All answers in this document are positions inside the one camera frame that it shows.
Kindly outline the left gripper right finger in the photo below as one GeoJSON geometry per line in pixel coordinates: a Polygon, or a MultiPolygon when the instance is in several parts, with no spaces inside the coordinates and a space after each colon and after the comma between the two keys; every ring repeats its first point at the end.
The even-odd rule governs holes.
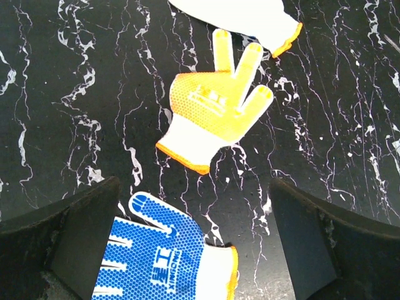
{"type": "Polygon", "coordinates": [[[399,299],[399,228],[274,179],[269,197],[296,299],[399,299]]]}

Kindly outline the yellow coated glove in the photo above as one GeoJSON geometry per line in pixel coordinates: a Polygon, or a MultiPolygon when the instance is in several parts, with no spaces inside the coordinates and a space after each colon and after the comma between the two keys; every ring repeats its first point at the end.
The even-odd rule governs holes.
{"type": "Polygon", "coordinates": [[[212,34],[213,72],[177,74],[169,90],[172,121],[156,147],[199,174],[211,160],[250,130],[273,101],[265,85],[251,87],[263,58],[263,47],[248,44],[238,65],[233,60],[231,34],[212,34]]]}

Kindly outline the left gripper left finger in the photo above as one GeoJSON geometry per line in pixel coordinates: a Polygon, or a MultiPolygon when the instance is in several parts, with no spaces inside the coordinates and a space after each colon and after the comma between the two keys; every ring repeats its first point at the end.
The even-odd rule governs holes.
{"type": "Polygon", "coordinates": [[[1,299],[90,299],[119,179],[1,222],[1,299]]]}

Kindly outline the white glove orange cuff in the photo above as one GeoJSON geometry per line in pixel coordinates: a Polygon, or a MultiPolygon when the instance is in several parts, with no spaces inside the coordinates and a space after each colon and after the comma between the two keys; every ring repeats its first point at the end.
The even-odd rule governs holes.
{"type": "Polygon", "coordinates": [[[290,49],[303,24],[284,11],[282,1],[171,0],[180,11],[234,33],[256,38],[273,58],[290,49]]]}

